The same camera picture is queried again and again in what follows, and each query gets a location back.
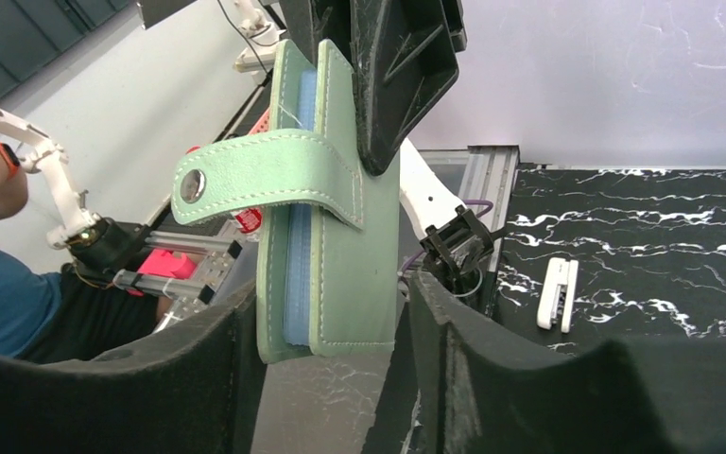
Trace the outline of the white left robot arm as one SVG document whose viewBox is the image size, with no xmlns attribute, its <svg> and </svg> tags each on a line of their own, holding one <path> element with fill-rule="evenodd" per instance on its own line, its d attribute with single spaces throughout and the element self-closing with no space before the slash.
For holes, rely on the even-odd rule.
<svg viewBox="0 0 726 454">
<path fill-rule="evenodd" d="M 301 50 L 315 57 L 329 40 L 353 67 L 358 154 L 374 176 L 399 165 L 423 269 L 456 295 L 476 292 L 505 232 L 487 227 L 407 138 L 458 79 L 468 44 L 461 2 L 284 1 L 281 9 Z"/>
</svg>

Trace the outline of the mint green card holder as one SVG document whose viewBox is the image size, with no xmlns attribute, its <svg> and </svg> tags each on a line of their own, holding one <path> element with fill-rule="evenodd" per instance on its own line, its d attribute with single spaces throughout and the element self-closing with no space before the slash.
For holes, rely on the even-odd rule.
<svg viewBox="0 0 726 454">
<path fill-rule="evenodd" d="M 399 167 L 370 175 L 357 152 L 353 68 L 323 41 L 309 61 L 276 49 L 265 132 L 183 157 L 176 221 L 257 208 L 257 347 L 272 364 L 388 352 L 397 324 Z"/>
</svg>

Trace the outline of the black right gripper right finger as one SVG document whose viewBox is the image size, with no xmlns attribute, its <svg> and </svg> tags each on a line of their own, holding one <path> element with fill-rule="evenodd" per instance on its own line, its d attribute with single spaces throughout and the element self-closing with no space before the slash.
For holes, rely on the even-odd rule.
<svg viewBox="0 0 726 454">
<path fill-rule="evenodd" d="M 620 338 L 572 357 L 426 272 L 408 307 L 428 453 L 726 453 L 726 339 Z"/>
</svg>

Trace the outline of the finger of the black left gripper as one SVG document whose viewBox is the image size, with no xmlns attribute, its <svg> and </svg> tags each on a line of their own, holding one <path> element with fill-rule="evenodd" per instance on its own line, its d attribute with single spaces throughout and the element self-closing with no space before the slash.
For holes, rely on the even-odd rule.
<svg viewBox="0 0 726 454">
<path fill-rule="evenodd" d="M 402 142 L 457 81 L 457 1 L 353 1 L 358 153 L 383 174 Z"/>
<path fill-rule="evenodd" d="M 290 39 L 311 63 L 318 62 L 318 46 L 332 41 L 347 61 L 351 53 L 351 3 L 349 0 L 282 0 Z"/>
</svg>

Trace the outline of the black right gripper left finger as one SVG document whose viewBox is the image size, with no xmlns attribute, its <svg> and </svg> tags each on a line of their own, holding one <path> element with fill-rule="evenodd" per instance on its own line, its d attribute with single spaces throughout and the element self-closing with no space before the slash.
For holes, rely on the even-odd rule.
<svg viewBox="0 0 726 454">
<path fill-rule="evenodd" d="M 0 453 L 247 453 L 266 377 L 255 284 L 90 361 L 0 357 Z"/>
</svg>

